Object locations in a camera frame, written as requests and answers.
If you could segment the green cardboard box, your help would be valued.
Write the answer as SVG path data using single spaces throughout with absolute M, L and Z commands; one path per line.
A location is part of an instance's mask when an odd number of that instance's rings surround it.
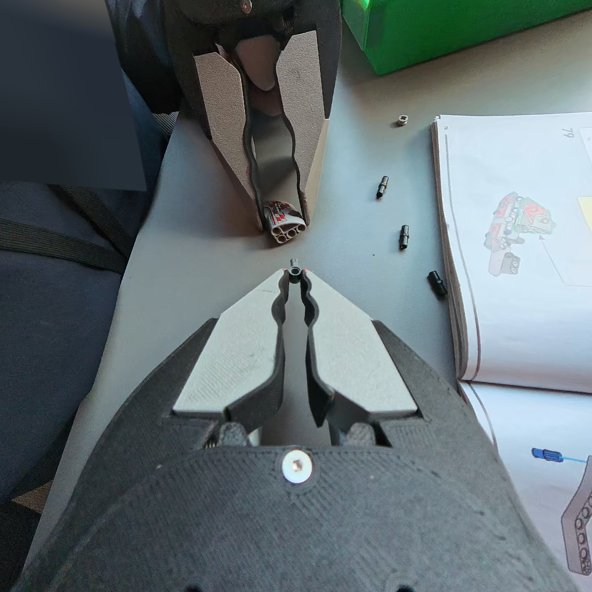
M 554 19 L 591 1 L 340 1 L 377 75 L 385 75 Z

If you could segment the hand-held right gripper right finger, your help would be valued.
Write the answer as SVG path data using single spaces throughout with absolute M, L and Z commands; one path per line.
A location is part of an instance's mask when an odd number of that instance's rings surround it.
M 315 424 L 329 426 L 331 444 L 342 444 L 356 424 L 375 434 L 382 420 L 417 416 L 417 403 L 372 318 L 309 270 L 300 287 L 308 401 Z

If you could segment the lego instruction booklet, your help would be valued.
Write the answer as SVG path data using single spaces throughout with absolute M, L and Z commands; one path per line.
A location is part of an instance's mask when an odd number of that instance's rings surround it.
M 591 113 L 439 115 L 432 141 L 461 394 L 591 591 Z

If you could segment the grey lego panel red print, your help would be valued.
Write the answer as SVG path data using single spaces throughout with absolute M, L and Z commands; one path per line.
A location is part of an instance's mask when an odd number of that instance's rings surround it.
M 283 245 L 307 230 L 307 224 L 290 203 L 266 201 L 263 203 L 266 228 L 279 245 Z

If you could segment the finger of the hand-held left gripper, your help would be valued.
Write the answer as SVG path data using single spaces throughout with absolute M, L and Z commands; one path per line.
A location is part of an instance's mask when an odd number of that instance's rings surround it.
M 264 230 L 246 74 L 236 61 L 216 51 L 196 55 L 194 62 L 211 143 L 248 217 Z
M 310 224 L 319 197 L 329 119 L 325 117 L 317 32 L 292 35 L 276 63 L 302 216 Z

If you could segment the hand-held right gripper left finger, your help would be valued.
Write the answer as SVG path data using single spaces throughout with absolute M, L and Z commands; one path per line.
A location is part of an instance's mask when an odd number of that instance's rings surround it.
M 214 320 L 172 407 L 174 417 L 237 423 L 258 444 L 283 400 L 289 290 L 288 271 L 280 269 Z

